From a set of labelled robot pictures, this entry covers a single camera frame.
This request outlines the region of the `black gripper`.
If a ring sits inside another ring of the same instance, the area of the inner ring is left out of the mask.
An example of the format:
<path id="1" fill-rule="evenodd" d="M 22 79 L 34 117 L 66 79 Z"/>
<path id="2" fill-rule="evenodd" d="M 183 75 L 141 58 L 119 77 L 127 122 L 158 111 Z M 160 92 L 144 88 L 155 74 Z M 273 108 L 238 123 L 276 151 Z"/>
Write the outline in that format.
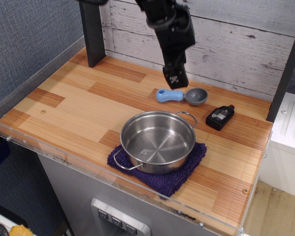
<path id="1" fill-rule="evenodd" d="M 195 44 L 195 33 L 187 6 L 175 4 L 174 13 L 154 30 L 163 54 L 164 77 L 171 89 L 179 89 L 188 87 L 185 50 Z"/>

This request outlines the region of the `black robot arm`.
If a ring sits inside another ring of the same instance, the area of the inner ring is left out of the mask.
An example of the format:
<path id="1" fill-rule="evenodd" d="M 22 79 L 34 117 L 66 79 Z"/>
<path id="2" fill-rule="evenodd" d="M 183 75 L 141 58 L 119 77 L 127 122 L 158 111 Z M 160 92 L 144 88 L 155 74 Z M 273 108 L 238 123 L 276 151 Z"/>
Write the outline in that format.
<path id="1" fill-rule="evenodd" d="M 185 50 L 195 45 L 190 11 L 175 0 L 138 0 L 147 25 L 154 29 L 163 59 L 163 74 L 171 89 L 188 86 Z"/>

